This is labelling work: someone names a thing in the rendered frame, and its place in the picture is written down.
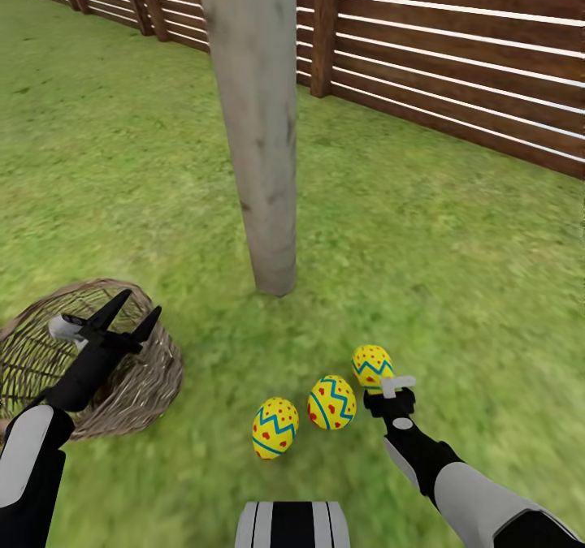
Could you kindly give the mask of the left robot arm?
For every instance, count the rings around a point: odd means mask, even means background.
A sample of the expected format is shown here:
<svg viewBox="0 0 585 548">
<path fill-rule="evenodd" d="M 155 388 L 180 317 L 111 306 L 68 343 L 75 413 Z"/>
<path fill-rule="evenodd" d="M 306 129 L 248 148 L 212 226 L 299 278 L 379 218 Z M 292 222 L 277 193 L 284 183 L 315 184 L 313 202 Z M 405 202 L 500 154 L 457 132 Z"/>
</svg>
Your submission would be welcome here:
<svg viewBox="0 0 585 548">
<path fill-rule="evenodd" d="M 62 312 L 46 318 L 52 339 L 74 341 L 76 351 L 61 378 L 45 385 L 6 429 L 0 449 L 0 548 L 45 548 L 59 491 L 66 443 L 79 414 L 127 355 L 147 342 L 162 306 L 132 331 L 109 331 L 132 290 L 120 290 L 97 314 Z"/>
</svg>

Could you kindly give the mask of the wicker basket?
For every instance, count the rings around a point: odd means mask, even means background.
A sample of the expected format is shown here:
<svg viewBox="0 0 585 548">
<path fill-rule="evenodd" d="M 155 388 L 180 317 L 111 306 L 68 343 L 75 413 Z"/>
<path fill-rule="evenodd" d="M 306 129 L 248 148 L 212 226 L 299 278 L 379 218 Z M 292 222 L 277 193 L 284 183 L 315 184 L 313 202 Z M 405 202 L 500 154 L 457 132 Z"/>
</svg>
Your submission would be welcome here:
<svg viewBox="0 0 585 548">
<path fill-rule="evenodd" d="M 30 334 L 46 324 L 44 316 L 55 317 L 58 314 L 47 306 L 67 296 L 71 296 L 73 301 L 81 304 L 81 311 L 97 314 L 95 306 L 78 295 L 89 293 L 91 288 L 100 291 L 106 300 L 114 298 L 109 288 L 112 291 L 131 289 L 129 301 L 136 308 L 133 315 L 138 325 L 154 311 L 150 297 L 135 283 L 114 278 L 96 278 L 58 287 L 51 294 L 33 302 L 24 312 L 11 318 L 4 328 L 0 329 L 0 376 L 6 381 L 4 392 L 0 391 L 0 412 L 2 412 L 0 413 L 0 448 L 5 445 L 8 426 L 16 418 L 9 404 L 10 400 L 11 402 L 20 401 L 26 408 L 27 403 L 35 399 L 33 378 L 30 374 L 45 378 L 50 383 L 58 381 L 61 378 L 58 371 L 63 358 L 75 346 L 72 340 L 63 347 L 66 341 L 60 338 L 47 342 L 46 339 L 50 335 L 48 330 L 42 332 L 39 337 Z M 15 363 L 13 361 L 20 353 L 24 340 L 29 344 L 24 347 L 18 363 Z M 85 439 L 140 432 L 162 416 L 176 399 L 183 389 L 186 367 L 183 353 L 175 345 L 160 318 L 156 321 L 149 340 L 140 345 L 143 348 L 138 354 L 127 355 L 119 362 L 119 368 L 125 368 L 125 372 L 117 386 L 114 375 L 110 375 L 89 401 L 89 406 L 85 411 L 81 411 L 79 417 L 74 416 L 75 428 L 66 443 L 72 444 L 83 442 Z M 44 352 L 50 352 L 52 356 L 42 358 L 36 368 L 33 361 L 28 362 L 27 359 L 30 350 L 35 352 L 38 347 Z M 131 365 L 128 364 L 130 362 L 132 362 Z M 16 392 L 11 392 L 13 382 L 16 384 Z"/>
</svg>

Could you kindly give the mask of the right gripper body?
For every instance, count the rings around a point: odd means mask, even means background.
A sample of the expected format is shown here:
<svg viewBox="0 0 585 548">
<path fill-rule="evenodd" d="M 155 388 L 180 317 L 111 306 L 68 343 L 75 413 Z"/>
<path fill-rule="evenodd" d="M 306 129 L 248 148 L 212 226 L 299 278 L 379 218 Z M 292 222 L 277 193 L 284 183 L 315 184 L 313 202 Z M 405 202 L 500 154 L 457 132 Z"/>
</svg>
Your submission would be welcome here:
<svg viewBox="0 0 585 548">
<path fill-rule="evenodd" d="M 383 417 L 385 422 L 385 413 L 392 407 L 400 407 L 408 413 L 414 413 L 414 404 L 409 391 L 395 391 L 395 399 L 385 399 L 384 393 L 369 396 L 369 404 L 373 417 Z"/>
</svg>

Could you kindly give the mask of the easter egg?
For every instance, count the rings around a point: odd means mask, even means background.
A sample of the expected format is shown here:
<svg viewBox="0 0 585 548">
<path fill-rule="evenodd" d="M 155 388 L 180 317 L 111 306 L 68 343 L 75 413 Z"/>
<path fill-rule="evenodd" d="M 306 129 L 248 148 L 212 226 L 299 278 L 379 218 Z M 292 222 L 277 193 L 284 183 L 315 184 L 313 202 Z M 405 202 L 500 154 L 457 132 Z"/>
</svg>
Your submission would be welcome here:
<svg viewBox="0 0 585 548">
<path fill-rule="evenodd" d="M 307 411 L 320 428 L 343 429 L 354 419 L 356 410 L 353 390 L 339 376 L 321 378 L 310 392 Z"/>
<path fill-rule="evenodd" d="M 267 400 L 258 409 L 253 422 L 253 446 L 258 456 L 273 460 L 286 452 L 299 428 L 294 405 L 283 398 Z"/>
<path fill-rule="evenodd" d="M 394 377 L 392 359 L 381 347 L 360 347 L 353 354 L 352 365 L 355 377 L 370 395 L 383 394 L 380 381 Z"/>
</svg>

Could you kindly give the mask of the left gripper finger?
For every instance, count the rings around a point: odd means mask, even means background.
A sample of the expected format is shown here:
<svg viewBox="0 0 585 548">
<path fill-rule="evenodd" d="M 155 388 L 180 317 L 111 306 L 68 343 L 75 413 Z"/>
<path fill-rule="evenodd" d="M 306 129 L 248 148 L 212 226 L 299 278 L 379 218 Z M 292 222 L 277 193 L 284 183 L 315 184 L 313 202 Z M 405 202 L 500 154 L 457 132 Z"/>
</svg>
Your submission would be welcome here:
<svg viewBox="0 0 585 548">
<path fill-rule="evenodd" d="M 131 289 L 123 289 L 115 293 L 112 300 L 107 300 L 105 304 L 96 310 L 97 314 L 90 314 L 86 317 L 89 323 L 88 326 L 105 338 L 113 338 L 113 332 L 109 331 L 109 329 L 113 326 L 115 319 L 119 317 L 119 313 L 124 309 L 124 305 L 129 301 L 131 294 Z"/>
<path fill-rule="evenodd" d="M 162 306 L 159 305 L 157 308 L 154 308 L 154 311 L 140 325 L 135 326 L 132 331 L 121 332 L 121 335 L 126 336 L 127 338 L 132 338 L 138 343 L 147 342 L 156 321 L 160 318 L 161 311 Z"/>
</svg>

